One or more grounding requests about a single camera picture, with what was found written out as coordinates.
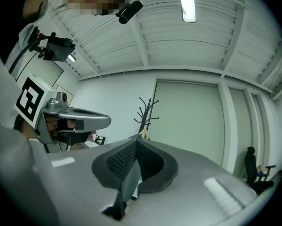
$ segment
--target ceiling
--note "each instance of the ceiling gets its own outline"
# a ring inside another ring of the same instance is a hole
[[[180,0],[141,0],[127,24],[49,0],[43,33],[73,39],[80,80],[147,69],[188,69],[235,77],[273,91],[282,82],[282,31],[262,0],[195,0],[196,22],[182,20]]]

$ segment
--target black coat rack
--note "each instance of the black coat rack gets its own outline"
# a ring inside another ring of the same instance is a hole
[[[149,102],[148,102],[148,105],[146,105],[146,103],[144,102],[144,100],[142,100],[142,98],[140,97],[140,100],[144,103],[145,105],[145,110],[144,110],[144,113],[142,111],[142,108],[140,108],[140,111],[141,111],[141,114],[138,112],[139,116],[141,116],[141,121],[137,121],[135,118],[134,120],[137,122],[137,123],[141,123],[141,126],[140,126],[140,130],[139,130],[139,133],[144,129],[145,125],[150,125],[150,120],[155,120],[155,119],[159,119],[159,117],[156,117],[156,118],[149,118],[148,120],[146,120],[147,116],[148,116],[148,113],[149,113],[149,110],[151,109],[151,107],[153,107],[154,104],[158,103],[159,101],[157,100],[156,102],[154,102],[152,105],[150,105],[151,103],[151,98],[149,99]]]

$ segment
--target black chair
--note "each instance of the black chair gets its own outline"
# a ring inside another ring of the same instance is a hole
[[[256,166],[256,157],[254,155],[255,149],[250,146],[248,147],[248,151],[246,152],[246,156],[244,158],[246,172],[248,174],[248,178],[246,183],[254,189],[257,194],[261,194],[266,189],[274,186],[274,182],[266,181],[266,178],[269,176],[269,171],[271,168],[276,167],[276,165],[267,166],[267,173],[257,173],[257,166]]]

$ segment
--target chair headrest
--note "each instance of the chair headrest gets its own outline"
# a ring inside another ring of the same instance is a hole
[[[247,156],[253,155],[255,153],[255,148],[252,146],[248,147],[248,151],[246,152]]]

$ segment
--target fluorescent light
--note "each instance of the fluorescent light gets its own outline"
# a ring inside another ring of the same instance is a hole
[[[69,55],[70,60],[72,60],[73,62],[76,61],[75,57],[73,55]]]
[[[183,11],[183,21],[189,23],[196,22],[195,1],[194,0],[180,0]]]

